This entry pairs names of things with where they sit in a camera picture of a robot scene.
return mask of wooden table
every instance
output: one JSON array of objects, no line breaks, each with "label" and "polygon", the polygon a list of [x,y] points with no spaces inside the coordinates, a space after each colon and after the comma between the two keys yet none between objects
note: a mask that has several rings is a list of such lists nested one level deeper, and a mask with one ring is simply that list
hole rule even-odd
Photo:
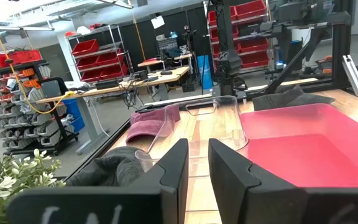
[{"label": "wooden table", "polygon": [[[354,119],[358,122],[358,97],[346,93],[342,90],[330,90],[330,91],[321,91],[315,93],[316,95],[322,96],[329,96],[335,98],[336,101],[331,105],[342,113],[348,115],[350,118]],[[240,113],[249,113],[254,111],[254,104],[253,102],[241,103],[239,104],[239,111]],[[193,126],[190,128],[191,133],[194,138],[201,138],[204,132],[200,131],[200,126],[203,121],[199,120],[196,121],[198,126]],[[227,123],[226,128],[230,128],[235,124]],[[182,127],[181,130],[175,130],[176,132],[184,133],[189,131],[189,127]],[[113,150],[119,146],[126,146],[125,143],[126,136],[128,130],[111,146],[110,150]],[[137,140],[128,144],[128,146],[138,147],[145,151],[148,150],[149,146],[153,141],[153,137],[146,137],[141,140]],[[185,222],[188,224],[195,224],[195,223],[221,223],[221,219],[219,216],[218,208],[216,205],[213,189],[211,186],[211,181],[209,177],[190,177],[188,182],[188,197],[186,203],[186,218]]]},{"label": "wooden table", "polygon": [[[158,77],[158,80],[154,80],[151,82],[135,82],[133,83],[136,88],[144,87],[144,86],[155,86],[158,85],[158,92],[161,96],[162,100],[168,100],[168,91],[165,86],[166,83],[175,82],[179,80],[179,78],[184,75],[189,70],[189,66],[184,66],[180,68],[176,68],[172,70],[172,75],[161,75],[160,72],[149,74],[149,77]],[[128,82],[121,82],[121,85],[125,88],[128,87]],[[92,89],[83,94],[74,94],[72,96],[68,96],[65,99],[77,99],[78,109],[80,110],[81,116],[84,120],[86,130],[89,135],[89,141],[82,145],[79,149],[76,150],[78,155],[82,154],[84,151],[90,149],[94,142],[102,142],[106,135],[102,132],[97,122],[94,122],[91,116],[91,113],[88,109],[88,106],[84,100],[84,97],[87,96],[96,96],[103,95],[107,93],[119,92],[122,91],[121,87],[113,87],[107,88],[103,90]],[[61,96],[45,98],[37,101],[37,103],[48,103],[48,102],[56,102],[61,98]]]},{"label": "wooden table", "polygon": [[[192,74],[193,73],[193,67],[191,66],[191,57],[193,56],[193,54],[186,54],[186,55],[181,55],[179,57],[175,57],[173,58],[174,60],[181,60],[181,59],[188,59],[189,61],[189,66],[190,66],[190,73]],[[142,62],[140,64],[137,64],[138,67],[144,67],[146,66],[146,69],[147,69],[147,72],[151,73],[151,69],[150,69],[150,66],[151,65],[156,65],[156,64],[160,64],[162,63],[162,66],[163,68],[165,69],[165,64],[164,64],[164,61],[162,60],[151,60],[151,61],[148,61],[148,62]]]}]

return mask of concrete floor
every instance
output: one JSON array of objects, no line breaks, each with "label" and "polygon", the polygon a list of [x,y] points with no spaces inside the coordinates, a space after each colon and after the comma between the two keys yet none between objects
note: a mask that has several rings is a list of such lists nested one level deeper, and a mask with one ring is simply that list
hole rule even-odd
[{"label": "concrete floor", "polygon": [[[351,42],[351,55],[356,64],[358,65],[358,36],[352,36]],[[310,63],[306,63],[305,65],[312,66],[314,61],[317,59],[324,58],[327,55],[331,55],[332,52],[332,42],[330,40],[326,40],[322,42],[315,53],[312,56]],[[263,73],[255,73],[254,75],[247,75],[244,77],[248,86],[259,86],[266,85],[269,81],[264,78]],[[183,93],[181,89],[172,90],[169,92],[169,98],[182,98],[186,96],[195,96],[200,95],[201,89],[197,89],[194,92]],[[149,103],[152,101],[149,95],[141,96],[141,99],[144,103]],[[127,121],[134,112],[134,108],[129,108],[125,106],[121,98],[110,98],[106,100],[99,100],[98,102],[94,102],[94,106],[96,111],[98,112],[98,116],[100,118],[100,122],[103,128],[110,128],[110,133],[114,133],[123,122]],[[90,108],[91,114],[94,114],[93,108]],[[54,157],[54,159],[60,159],[62,161],[62,168],[57,171],[57,176],[66,176],[72,173],[81,163],[82,161],[89,155],[91,151],[85,152],[82,155],[78,156],[75,151],[81,147],[87,140],[89,139],[88,133],[86,132],[86,127],[80,131],[79,141],[73,141],[68,148],[60,153],[59,156]],[[4,150],[1,148],[2,141],[0,140],[0,156],[2,156]]]}]

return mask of wooden tabletop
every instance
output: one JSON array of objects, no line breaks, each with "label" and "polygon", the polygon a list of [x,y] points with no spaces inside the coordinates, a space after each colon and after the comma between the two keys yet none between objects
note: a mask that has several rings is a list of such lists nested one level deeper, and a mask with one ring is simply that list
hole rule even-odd
[{"label": "wooden tabletop", "polygon": [[[173,59],[174,60],[180,60],[180,59],[190,58],[192,56],[193,56],[193,54],[186,54],[186,55],[181,55],[179,57],[175,57]],[[148,62],[142,62],[140,64],[137,64],[137,66],[138,67],[143,67],[143,66],[149,66],[149,65],[156,65],[158,63],[163,63],[163,61],[161,61],[161,60],[151,60],[151,61],[148,61]]]},{"label": "wooden tabletop", "polygon": [[[161,72],[150,73],[149,77],[158,77],[158,80],[151,81],[151,82],[134,82],[133,85],[138,88],[138,87],[144,87],[144,86],[154,86],[154,85],[158,85],[161,83],[174,82],[174,81],[179,80],[179,78],[182,75],[184,75],[188,70],[189,70],[189,66],[184,66],[184,67],[179,67],[179,68],[171,70],[172,75],[161,75]],[[127,88],[129,85],[129,82],[120,82],[120,84],[123,87]],[[65,99],[74,99],[74,98],[81,98],[81,97],[86,97],[86,96],[96,96],[96,95],[117,92],[117,91],[121,91],[121,90],[122,90],[122,88],[119,86],[113,87],[113,88],[107,88],[107,89],[103,89],[103,90],[92,89],[92,90],[89,90],[83,94],[75,94],[72,96],[68,96]],[[45,99],[37,101],[37,103],[48,103],[48,102],[58,101],[58,100],[60,100],[60,98],[61,98],[61,96],[45,98]]]},{"label": "wooden tabletop", "polygon": [[[330,90],[330,91],[321,91],[314,93],[316,95],[329,96],[335,98],[335,102],[331,105],[341,111],[342,113],[348,115],[350,118],[354,119],[358,122],[358,97],[346,93],[342,90]],[[239,104],[240,113],[249,113],[254,111],[253,102],[241,103]],[[175,125],[175,132],[185,133],[190,132],[193,138],[208,138],[209,134],[216,134],[218,130],[215,122],[207,122],[202,120],[196,120],[195,123],[190,124],[191,127],[181,126],[181,121],[178,121]],[[227,122],[225,124],[226,129],[230,130],[232,126],[235,125],[232,122]],[[112,145],[110,150],[113,150],[119,146],[126,146],[125,143],[126,136],[128,130]],[[138,139],[128,146],[138,147],[144,151],[147,151],[150,147],[154,137],[144,137],[142,139]],[[194,168],[189,166],[189,176],[194,174]],[[211,181],[209,177],[190,177],[188,181],[188,197],[186,203],[186,218],[185,223],[194,224],[194,223],[221,223],[221,219],[219,216],[218,207],[216,205],[214,192],[211,186]]]}]

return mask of gray cloth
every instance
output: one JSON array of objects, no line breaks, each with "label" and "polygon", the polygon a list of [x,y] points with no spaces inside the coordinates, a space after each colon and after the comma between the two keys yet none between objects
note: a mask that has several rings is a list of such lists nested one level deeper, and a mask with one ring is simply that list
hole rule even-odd
[{"label": "gray cloth", "polygon": [[94,159],[67,180],[67,186],[128,186],[144,174],[136,147],[123,146]]},{"label": "gray cloth", "polygon": [[335,99],[305,93],[299,85],[279,86],[274,94],[254,98],[255,111],[284,108],[289,106],[309,105],[313,103],[330,104]]}]

